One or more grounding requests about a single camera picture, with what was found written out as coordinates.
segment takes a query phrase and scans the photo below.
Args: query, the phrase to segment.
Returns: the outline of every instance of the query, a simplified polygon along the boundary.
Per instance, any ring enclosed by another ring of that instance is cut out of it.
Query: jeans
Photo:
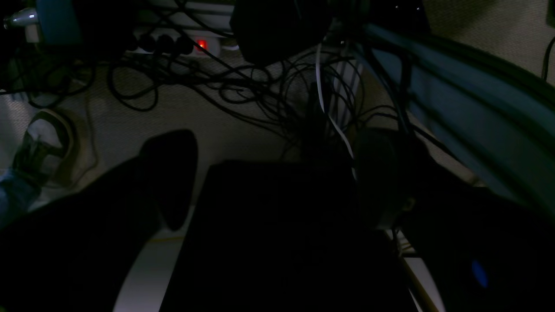
[[[0,229],[25,215],[41,194],[41,188],[10,169],[0,177]]]

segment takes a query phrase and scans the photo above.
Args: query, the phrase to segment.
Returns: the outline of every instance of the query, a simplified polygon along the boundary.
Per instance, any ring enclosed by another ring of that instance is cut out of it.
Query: sneaker
[[[29,123],[12,168],[40,187],[55,175],[73,147],[67,118],[43,109]]]

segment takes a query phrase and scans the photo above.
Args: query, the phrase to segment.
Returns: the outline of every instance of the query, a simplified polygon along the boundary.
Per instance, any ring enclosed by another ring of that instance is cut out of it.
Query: red power switch
[[[206,40],[197,40],[196,43],[202,47],[202,49],[208,50],[208,46],[206,45]]]

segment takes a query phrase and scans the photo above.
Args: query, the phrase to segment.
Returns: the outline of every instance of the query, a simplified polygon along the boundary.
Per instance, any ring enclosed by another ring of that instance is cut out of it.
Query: blue light
[[[486,270],[484,270],[483,266],[478,262],[478,260],[474,260],[472,262],[472,273],[474,274],[474,278],[482,288],[487,288],[489,284],[489,280],[487,277]]]

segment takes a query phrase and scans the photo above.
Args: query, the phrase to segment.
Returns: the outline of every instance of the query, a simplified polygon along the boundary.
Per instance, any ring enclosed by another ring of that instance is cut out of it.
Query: electrical outlet
[[[220,39],[215,37],[191,36],[182,37],[173,29],[149,28],[136,29],[133,38],[129,39],[128,52],[141,54],[161,53],[165,55],[179,54],[189,57],[209,57],[201,49],[192,44],[195,41],[214,56],[220,56]]]

